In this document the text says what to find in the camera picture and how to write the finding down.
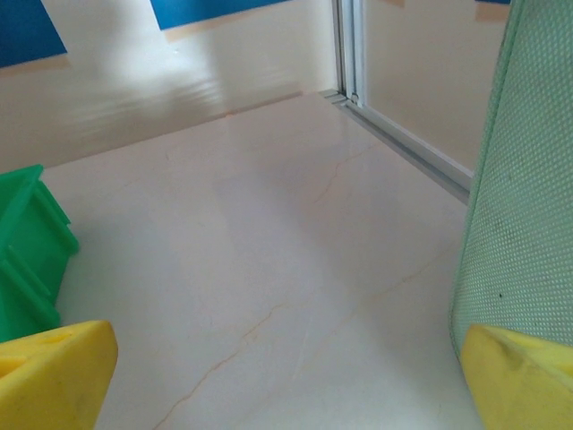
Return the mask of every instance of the wall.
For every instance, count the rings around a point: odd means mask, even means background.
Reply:
[[[43,0],[67,54],[0,69],[0,171],[336,86],[330,0],[160,31],[149,0]]]
[[[368,104],[473,170],[509,7],[364,1]]]

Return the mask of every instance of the floor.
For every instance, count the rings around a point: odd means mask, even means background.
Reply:
[[[481,428],[449,343],[466,207],[318,95],[44,175],[108,319],[98,429]]]

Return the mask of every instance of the white wall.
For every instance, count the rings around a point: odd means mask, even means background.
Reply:
[[[507,6],[475,0],[365,5],[369,105],[473,169]]]
[[[68,54],[0,70],[1,171],[59,164],[336,86],[330,0],[168,32],[149,0],[43,3]]]

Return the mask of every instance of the green mesh panel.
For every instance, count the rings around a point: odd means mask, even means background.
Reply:
[[[450,313],[573,345],[573,1],[513,0]]]

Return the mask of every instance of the blue panel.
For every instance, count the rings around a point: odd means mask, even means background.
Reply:
[[[285,1],[287,0],[151,0],[151,4],[159,27],[166,30]]]
[[[511,0],[475,0],[481,3],[497,3],[497,4],[510,4]]]
[[[0,0],[0,67],[65,52],[40,0]]]

